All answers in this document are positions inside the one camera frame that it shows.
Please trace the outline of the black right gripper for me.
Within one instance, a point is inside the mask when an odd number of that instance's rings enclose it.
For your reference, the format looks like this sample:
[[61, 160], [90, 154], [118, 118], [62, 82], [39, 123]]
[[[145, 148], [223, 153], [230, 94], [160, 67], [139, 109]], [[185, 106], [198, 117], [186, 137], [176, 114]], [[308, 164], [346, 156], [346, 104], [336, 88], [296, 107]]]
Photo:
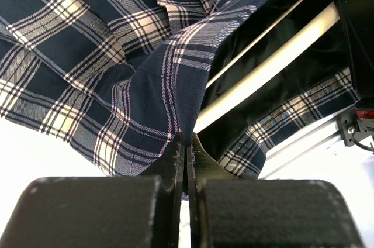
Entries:
[[373, 104], [373, 0], [333, 0], [348, 45], [352, 85], [364, 105]]

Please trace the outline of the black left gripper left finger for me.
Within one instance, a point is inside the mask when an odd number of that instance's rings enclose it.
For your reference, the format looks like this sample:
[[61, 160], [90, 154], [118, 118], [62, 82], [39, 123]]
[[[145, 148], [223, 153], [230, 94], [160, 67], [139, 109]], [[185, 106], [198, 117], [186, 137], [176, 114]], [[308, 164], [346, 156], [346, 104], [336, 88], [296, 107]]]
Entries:
[[177, 247], [184, 148], [136, 177], [45, 177], [22, 192], [2, 247]]

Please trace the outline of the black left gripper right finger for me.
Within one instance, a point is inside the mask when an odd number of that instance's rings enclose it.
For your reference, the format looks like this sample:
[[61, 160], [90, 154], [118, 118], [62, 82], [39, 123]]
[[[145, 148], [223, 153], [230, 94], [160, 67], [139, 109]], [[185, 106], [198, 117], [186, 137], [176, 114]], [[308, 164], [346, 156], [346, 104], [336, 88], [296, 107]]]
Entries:
[[334, 185], [235, 177], [197, 136], [186, 150], [186, 186], [192, 247], [363, 247]]

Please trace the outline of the navy plaid skirt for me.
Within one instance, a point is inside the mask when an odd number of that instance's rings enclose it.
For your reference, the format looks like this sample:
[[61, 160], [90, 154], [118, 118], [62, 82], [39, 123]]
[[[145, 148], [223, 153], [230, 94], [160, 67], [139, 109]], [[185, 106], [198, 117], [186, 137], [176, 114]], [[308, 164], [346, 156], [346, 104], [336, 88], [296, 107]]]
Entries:
[[331, 0], [1, 0], [1, 116], [139, 175]]

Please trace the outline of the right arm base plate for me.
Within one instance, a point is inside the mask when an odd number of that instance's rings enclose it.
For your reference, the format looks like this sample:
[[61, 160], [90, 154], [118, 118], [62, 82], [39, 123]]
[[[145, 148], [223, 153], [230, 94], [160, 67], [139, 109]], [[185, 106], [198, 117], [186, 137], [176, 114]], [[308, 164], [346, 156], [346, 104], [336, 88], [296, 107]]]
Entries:
[[337, 116], [338, 131], [346, 147], [357, 146], [373, 154], [373, 142], [362, 143], [363, 139], [373, 139], [373, 110], [354, 107]]

